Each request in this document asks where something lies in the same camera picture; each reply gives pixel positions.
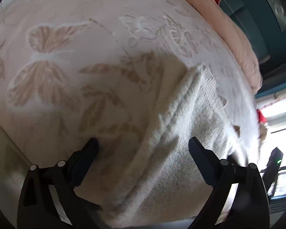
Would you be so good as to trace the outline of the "cream knitted sweater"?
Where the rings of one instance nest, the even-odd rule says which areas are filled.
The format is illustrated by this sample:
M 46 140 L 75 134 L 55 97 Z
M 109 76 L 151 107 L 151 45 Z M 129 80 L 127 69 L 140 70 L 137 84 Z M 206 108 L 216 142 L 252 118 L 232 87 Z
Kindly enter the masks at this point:
M 163 78 L 143 140 L 102 204 L 102 220 L 125 228 L 197 216 L 211 188 L 189 153 L 192 137 L 220 159 L 247 161 L 215 79 L 203 64 L 178 70 L 172 82 Z

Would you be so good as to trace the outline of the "red plush toy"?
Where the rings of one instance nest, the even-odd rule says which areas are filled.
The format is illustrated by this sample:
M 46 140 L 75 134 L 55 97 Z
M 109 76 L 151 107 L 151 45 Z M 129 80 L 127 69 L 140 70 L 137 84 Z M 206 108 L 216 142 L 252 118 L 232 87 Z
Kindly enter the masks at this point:
M 257 112 L 258 122 L 259 123 L 266 123 L 267 119 L 263 116 L 261 110 L 257 109 L 256 112 Z

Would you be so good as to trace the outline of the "pink butterfly bed blanket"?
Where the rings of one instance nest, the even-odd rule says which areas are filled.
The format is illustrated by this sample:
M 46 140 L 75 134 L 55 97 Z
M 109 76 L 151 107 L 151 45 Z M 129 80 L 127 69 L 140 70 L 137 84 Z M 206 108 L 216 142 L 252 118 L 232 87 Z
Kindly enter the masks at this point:
M 143 140 L 163 78 L 198 64 L 254 161 L 252 89 L 186 0 L 16 0 L 0 13 L 0 125 L 44 167 L 97 138 L 100 156 L 77 192 L 102 203 Z

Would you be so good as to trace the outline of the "pink folded duvet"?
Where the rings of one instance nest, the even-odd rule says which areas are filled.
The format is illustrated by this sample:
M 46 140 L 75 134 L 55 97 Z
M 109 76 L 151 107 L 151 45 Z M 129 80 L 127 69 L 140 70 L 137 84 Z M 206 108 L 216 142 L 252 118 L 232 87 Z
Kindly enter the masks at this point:
M 186 0 L 212 26 L 229 47 L 253 94 L 262 87 L 262 76 L 255 52 L 243 31 L 223 12 L 214 0 Z

